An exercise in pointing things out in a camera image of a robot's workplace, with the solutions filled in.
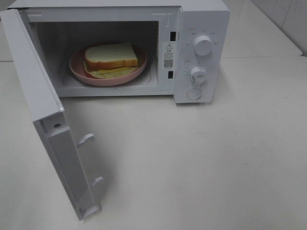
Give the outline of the white microwave door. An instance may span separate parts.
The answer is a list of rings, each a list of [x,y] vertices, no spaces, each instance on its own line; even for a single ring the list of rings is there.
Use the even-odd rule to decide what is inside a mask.
[[[79,143],[75,142],[26,12],[10,9],[2,11],[0,17],[33,125],[78,219],[82,220],[99,210],[93,188],[103,178],[88,181],[78,153],[78,148],[89,140],[93,141],[94,135],[87,134]]]

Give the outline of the sandwich with white bread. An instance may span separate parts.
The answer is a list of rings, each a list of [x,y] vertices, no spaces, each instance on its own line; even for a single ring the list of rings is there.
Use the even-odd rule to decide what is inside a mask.
[[[84,58],[84,71],[98,79],[122,77],[139,68],[130,43],[93,46],[85,50]]]

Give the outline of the pink plate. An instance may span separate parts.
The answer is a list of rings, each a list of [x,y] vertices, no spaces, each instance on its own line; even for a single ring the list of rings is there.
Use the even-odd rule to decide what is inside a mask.
[[[108,43],[98,43],[91,46],[86,46],[82,48],[81,50],[75,52],[72,57],[70,58],[69,67],[74,74],[76,78],[81,80],[84,83],[93,85],[93,86],[116,86],[120,84],[127,83],[135,78],[137,78],[141,73],[144,71],[146,64],[147,64],[147,54],[138,46],[132,45],[134,52],[138,58],[139,61],[139,68],[132,73],[129,73],[127,75],[124,75],[122,77],[118,78],[112,78],[112,79],[98,79],[94,78],[91,75],[87,74],[84,71],[84,53],[85,50],[93,47],[93,46],[100,46],[100,45],[109,45]]]

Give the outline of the upper white power knob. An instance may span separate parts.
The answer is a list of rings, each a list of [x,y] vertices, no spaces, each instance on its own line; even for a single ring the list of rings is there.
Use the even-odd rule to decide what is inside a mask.
[[[208,55],[213,48],[213,39],[208,34],[201,34],[193,41],[194,51],[199,56]]]

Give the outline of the white microwave oven body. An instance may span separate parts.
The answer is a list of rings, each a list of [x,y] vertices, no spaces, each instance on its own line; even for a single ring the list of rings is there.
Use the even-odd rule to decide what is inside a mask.
[[[6,10],[24,10],[38,37],[46,70],[59,97],[173,95],[176,103],[212,100],[230,11],[221,0],[17,0]],[[212,51],[199,56],[193,41],[213,39]],[[99,87],[76,79],[69,70],[74,52],[98,43],[129,42],[147,54],[146,70],[122,85]],[[173,69],[162,66],[163,43],[176,43]],[[190,70],[203,67],[207,80],[191,82]],[[201,98],[187,93],[200,89]]]

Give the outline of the lower white timer knob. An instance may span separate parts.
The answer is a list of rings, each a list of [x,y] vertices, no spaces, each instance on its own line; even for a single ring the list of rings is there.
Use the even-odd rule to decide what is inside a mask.
[[[207,70],[203,67],[194,67],[190,70],[190,78],[192,83],[202,84],[208,78]]]

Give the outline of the white warning label sticker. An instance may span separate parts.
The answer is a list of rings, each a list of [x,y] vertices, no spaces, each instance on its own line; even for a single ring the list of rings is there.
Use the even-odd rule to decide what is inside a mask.
[[[173,69],[176,57],[176,43],[175,42],[164,42],[162,51],[162,66],[164,69]]]

